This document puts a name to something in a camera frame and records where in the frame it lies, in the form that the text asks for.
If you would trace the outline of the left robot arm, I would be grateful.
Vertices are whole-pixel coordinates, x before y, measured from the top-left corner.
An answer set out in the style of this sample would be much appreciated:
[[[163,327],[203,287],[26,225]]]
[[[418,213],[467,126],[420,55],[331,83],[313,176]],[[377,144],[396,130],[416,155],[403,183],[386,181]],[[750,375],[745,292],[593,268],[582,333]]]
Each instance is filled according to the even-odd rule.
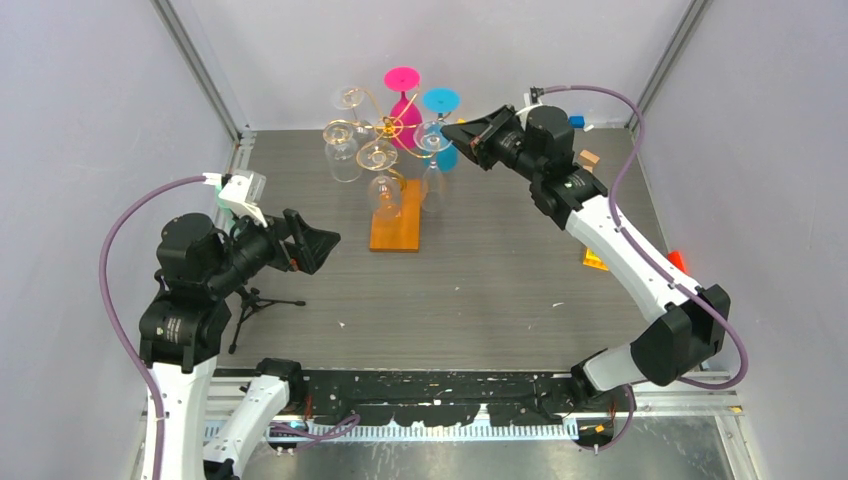
[[[167,223],[156,256],[160,285],[139,322],[139,356],[159,391],[149,395],[148,434],[164,427],[161,446],[146,454],[146,479],[239,479],[278,413],[298,412],[307,398],[300,363],[265,358],[223,428],[204,437],[211,380],[231,318],[227,304],[245,294],[265,267],[316,273],[341,240],[309,226],[292,209],[266,225],[241,218],[234,235],[202,213]]]

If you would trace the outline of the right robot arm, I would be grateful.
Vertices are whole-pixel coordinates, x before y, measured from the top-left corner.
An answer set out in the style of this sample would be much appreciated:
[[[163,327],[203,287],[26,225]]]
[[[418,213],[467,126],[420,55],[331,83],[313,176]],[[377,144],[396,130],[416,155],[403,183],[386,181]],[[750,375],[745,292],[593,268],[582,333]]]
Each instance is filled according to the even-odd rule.
[[[482,169],[502,164],[528,180],[536,208],[601,259],[648,323],[630,343],[571,368],[572,403],[591,411],[620,386],[666,386],[722,350],[725,330],[714,316],[728,315],[729,295],[719,285],[702,287],[613,212],[606,187],[574,160],[575,131],[565,111],[539,106],[521,119],[505,105],[440,132]]]

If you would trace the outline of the clear ribbed wine glass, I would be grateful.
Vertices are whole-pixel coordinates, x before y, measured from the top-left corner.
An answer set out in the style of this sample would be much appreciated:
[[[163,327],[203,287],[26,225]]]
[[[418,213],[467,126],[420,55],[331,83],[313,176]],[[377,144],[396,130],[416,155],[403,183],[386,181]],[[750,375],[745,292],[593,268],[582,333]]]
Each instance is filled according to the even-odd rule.
[[[394,219],[401,212],[402,188],[400,182],[389,173],[397,158],[396,148],[386,140],[370,141],[357,153],[358,165],[376,174],[368,186],[367,193],[370,208],[376,218]]]

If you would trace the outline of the clear flute glass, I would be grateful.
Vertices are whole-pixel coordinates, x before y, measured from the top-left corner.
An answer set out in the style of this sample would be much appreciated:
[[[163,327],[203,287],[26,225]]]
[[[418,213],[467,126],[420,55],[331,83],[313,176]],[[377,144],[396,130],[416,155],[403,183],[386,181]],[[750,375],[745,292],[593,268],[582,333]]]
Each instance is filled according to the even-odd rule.
[[[420,182],[421,207],[429,213],[442,210],[446,203],[446,179],[438,162],[439,154],[452,146],[440,132],[445,125],[442,119],[424,122],[415,129],[413,136],[416,146],[430,155]]]

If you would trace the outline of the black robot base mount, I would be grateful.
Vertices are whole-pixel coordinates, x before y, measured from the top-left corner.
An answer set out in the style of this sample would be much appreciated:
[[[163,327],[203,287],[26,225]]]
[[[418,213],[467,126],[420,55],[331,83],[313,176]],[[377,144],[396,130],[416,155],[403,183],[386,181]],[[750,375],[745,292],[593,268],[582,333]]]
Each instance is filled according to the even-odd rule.
[[[261,427],[260,442],[293,452],[331,442],[552,440],[598,453],[635,413],[632,388],[580,400],[560,373],[317,369]]]

